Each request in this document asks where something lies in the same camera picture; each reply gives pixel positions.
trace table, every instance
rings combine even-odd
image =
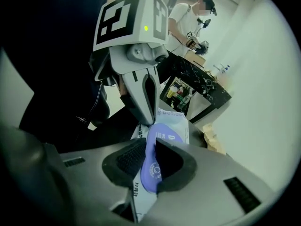
[[[175,111],[162,100],[159,107],[167,111]],[[72,151],[99,148],[128,141],[138,124],[138,120],[124,107],[113,116],[103,122],[94,131],[79,139]],[[204,134],[191,122],[189,122],[189,141],[191,145],[207,148]]]
[[[231,99],[231,95],[214,78],[180,56],[176,59],[176,63],[171,66],[171,74],[172,76],[160,95],[161,100],[165,100],[169,87],[174,79],[178,77],[211,103],[205,110],[193,117],[190,120],[191,123],[197,122]]]

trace man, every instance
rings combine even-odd
[[[19,128],[59,152],[72,150],[99,105],[102,92],[88,62],[107,1],[0,1],[0,46],[34,91]],[[98,116],[106,119],[103,108]]]
[[[169,57],[158,64],[160,83],[170,77],[169,66],[174,63],[177,56],[184,57],[188,50],[195,49],[196,43],[189,40],[186,35],[193,32],[199,35],[201,29],[199,16],[207,16],[215,11],[212,0],[196,0],[193,5],[178,3],[173,8],[168,20],[168,44],[166,49],[170,52]]]

